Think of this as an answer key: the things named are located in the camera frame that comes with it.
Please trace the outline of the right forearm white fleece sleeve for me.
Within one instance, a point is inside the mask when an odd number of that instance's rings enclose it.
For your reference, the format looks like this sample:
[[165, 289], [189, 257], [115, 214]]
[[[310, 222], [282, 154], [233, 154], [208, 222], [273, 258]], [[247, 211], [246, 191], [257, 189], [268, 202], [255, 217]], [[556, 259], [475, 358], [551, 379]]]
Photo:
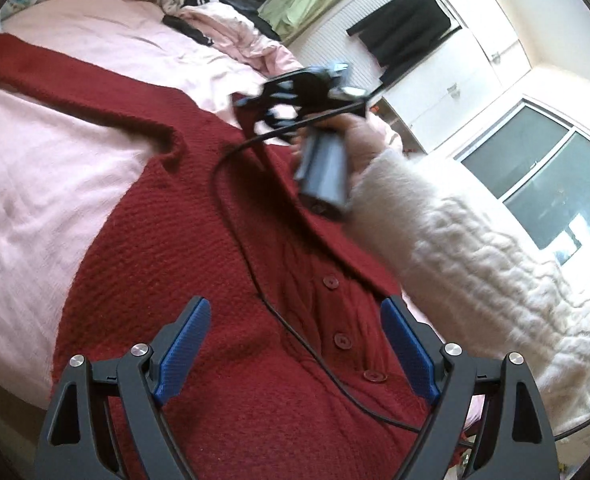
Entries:
[[590, 417], [590, 296], [390, 148], [353, 155], [347, 230], [449, 341], [520, 352], [555, 430]]

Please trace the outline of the person right hand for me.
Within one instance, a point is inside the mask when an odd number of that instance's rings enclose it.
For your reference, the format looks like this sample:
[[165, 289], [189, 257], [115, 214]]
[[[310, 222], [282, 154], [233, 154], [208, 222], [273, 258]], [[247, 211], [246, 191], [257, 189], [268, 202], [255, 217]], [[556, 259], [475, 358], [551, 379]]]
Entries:
[[377, 156], [386, 150], [386, 122], [373, 114], [362, 118], [355, 114], [342, 114], [312, 124], [322, 130], [333, 130], [343, 138], [348, 157], [349, 188], [360, 180], [361, 174]]

